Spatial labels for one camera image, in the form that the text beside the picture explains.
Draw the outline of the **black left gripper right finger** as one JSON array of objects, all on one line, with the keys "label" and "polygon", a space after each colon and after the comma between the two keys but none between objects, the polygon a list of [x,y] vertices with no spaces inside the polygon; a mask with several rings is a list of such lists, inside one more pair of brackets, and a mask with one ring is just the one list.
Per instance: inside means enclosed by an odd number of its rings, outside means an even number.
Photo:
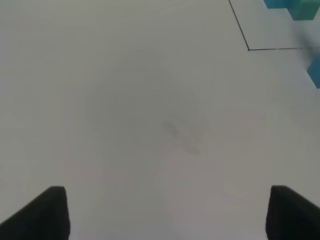
[{"label": "black left gripper right finger", "polygon": [[318,240],[320,208],[287,186],[273,185],[265,232],[269,240]]}]

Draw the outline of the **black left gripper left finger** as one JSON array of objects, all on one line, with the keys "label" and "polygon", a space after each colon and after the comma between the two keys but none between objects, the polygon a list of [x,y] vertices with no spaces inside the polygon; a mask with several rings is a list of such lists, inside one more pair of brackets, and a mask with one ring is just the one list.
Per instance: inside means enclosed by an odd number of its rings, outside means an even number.
[{"label": "black left gripper left finger", "polygon": [[0,223],[2,240],[68,240],[71,223],[67,192],[51,186]]}]

